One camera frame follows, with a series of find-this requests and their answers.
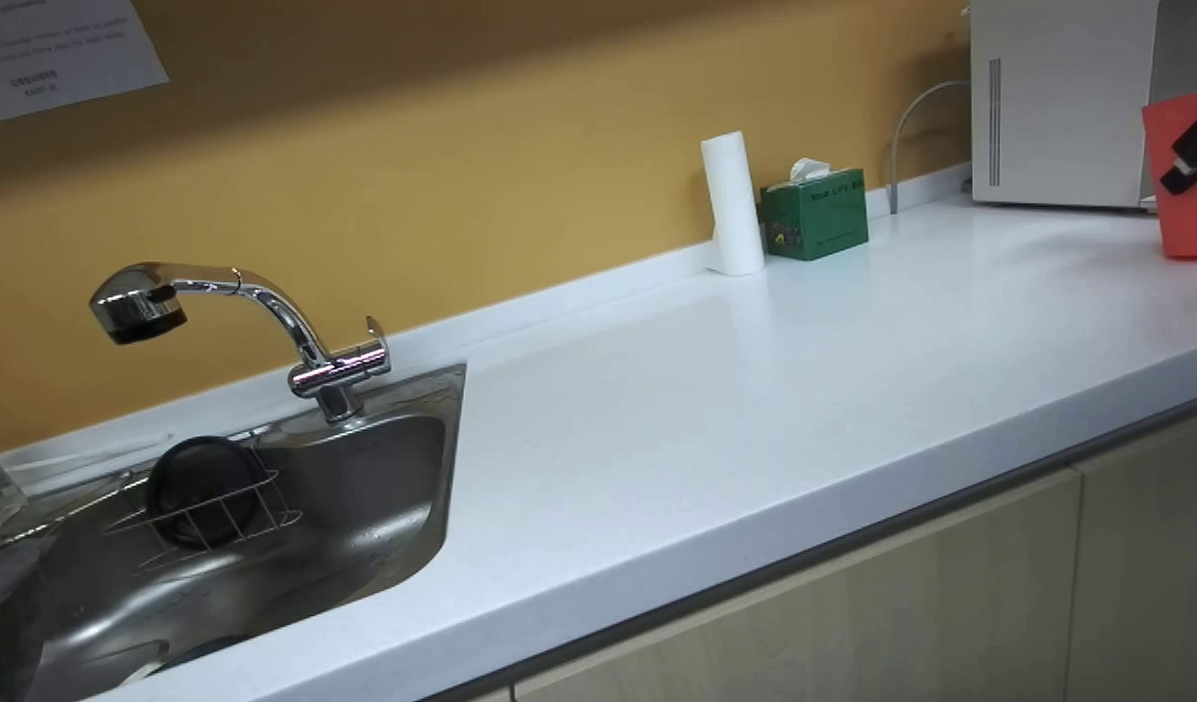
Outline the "orange plastic cup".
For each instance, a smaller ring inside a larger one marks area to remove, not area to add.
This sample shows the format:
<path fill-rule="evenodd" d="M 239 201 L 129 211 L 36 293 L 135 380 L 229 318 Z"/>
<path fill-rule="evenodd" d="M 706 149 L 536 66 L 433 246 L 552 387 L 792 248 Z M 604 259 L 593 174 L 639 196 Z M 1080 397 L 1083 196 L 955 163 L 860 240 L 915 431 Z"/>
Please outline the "orange plastic cup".
<path fill-rule="evenodd" d="M 1155 102 L 1144 110 L 1148 128 L 1148 174 L 1157 201 L 1162 252 L 1197 259 L 1197 183 L 1187 196 L 1162 188 L 1162 172 L 1172 163 L 1171 144 L 1197 122 L 1197 92 Z"/>

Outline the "white paper towel roll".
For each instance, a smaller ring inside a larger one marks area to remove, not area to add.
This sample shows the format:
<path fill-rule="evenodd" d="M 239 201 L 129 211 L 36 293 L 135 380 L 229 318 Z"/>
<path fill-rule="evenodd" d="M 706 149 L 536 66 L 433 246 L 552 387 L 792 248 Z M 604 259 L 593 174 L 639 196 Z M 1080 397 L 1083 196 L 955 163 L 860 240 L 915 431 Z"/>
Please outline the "white paper towel roll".
<path fill-rule="evenodd" d="M 725 278 L 758 278 L 764 269 L 764 240 L 746 136 L 706 136 L 703 172 L 715 213 L 715 269 Z"/>

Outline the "light wood cabinet door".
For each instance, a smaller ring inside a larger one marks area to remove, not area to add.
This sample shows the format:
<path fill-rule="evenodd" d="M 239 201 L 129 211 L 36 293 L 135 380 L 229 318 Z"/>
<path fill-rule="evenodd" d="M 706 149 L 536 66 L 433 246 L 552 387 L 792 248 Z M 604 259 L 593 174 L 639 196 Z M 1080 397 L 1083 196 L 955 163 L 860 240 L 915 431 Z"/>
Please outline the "light wood cabinet door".
<path fill-rule="evenodd" d="M 1197 702 L 1197 415 L 1080 477 L 1068 702 Z"/>
<path fill-rule="evenodd" d="M 513 681 L 513 702 L 1063 702 L 1080 479 L 1049 477 Z"/>

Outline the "white coffeemaker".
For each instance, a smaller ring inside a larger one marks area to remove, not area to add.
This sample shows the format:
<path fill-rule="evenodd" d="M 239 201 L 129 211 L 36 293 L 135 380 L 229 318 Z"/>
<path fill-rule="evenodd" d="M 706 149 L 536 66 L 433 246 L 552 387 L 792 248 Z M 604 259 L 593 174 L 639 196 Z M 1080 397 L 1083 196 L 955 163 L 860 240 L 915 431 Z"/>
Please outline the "white coffeemaker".
<path fill-rule="evenodd" d="M 1157 0 L 972 0 L 980 201 L 1144 201 Z"/>

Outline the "light wood right cabinet door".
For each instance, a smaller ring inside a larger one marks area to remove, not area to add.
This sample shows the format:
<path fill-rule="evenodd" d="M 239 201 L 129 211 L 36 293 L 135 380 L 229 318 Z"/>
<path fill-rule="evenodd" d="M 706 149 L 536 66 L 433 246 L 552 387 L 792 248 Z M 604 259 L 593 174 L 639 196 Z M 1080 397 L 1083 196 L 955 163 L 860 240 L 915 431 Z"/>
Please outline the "light wood right cabinet door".
<path fill-rule="evenodd" d="M 1197 702 L 1197 415 L 1080 477 L 1068 702 Z"/>

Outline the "chrome sink faucet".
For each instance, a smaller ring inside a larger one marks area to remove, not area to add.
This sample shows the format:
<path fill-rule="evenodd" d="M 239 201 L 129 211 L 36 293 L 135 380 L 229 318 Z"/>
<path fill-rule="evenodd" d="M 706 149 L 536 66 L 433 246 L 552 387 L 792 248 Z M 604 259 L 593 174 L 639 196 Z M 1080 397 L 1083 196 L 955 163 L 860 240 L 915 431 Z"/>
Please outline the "chrome sink faucet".
<path fill-rule="evenodd" d="M 88 293 L 88 313 L 112 341 L 147 341 L 208 318 L 239 361 L 277 358 L 283 389 L 329 425 L 357 421 L 357 389 L 395 366 L 380 318 L 368 318 L 363 341 L 333 348 L 277 282 L 247 266 L 129 259 Z"/>

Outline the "green tissue box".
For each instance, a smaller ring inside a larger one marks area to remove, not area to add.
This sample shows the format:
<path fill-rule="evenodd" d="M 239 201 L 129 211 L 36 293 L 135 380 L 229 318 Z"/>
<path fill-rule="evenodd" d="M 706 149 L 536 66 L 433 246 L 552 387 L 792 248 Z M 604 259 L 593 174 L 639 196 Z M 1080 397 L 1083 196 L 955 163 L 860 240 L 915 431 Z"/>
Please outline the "green tissue box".
<path fill-rule="evenodd" d="M 868 240 L 864 174 L 798 159 L 782 183 L 759 189 L 764 248 L 819 259 Z"/>

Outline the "white paper notice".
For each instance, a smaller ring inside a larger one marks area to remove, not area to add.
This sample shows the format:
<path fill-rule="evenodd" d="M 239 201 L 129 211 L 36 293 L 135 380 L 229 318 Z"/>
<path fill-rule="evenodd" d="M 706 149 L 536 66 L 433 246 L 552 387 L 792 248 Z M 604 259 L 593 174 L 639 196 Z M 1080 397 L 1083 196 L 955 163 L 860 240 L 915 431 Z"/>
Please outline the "white paper notice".
<path fill-rule="evenodd" d="M 0 122 L 165 80 L 134 0 L 0 0 Z"/>

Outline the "stainless steel sink basin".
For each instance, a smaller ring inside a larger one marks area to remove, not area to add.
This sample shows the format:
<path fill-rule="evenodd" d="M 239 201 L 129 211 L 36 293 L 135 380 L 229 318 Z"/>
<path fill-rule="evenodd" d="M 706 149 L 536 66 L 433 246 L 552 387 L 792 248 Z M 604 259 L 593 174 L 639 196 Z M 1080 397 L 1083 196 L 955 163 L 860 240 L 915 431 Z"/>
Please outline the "stainless steel sink basin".
<path fill-rule="evenodd" d="M 188 438 L 0 526 L 0 702 L 86 702 L 381 591 L 443 545 L 464 373 Z"/>

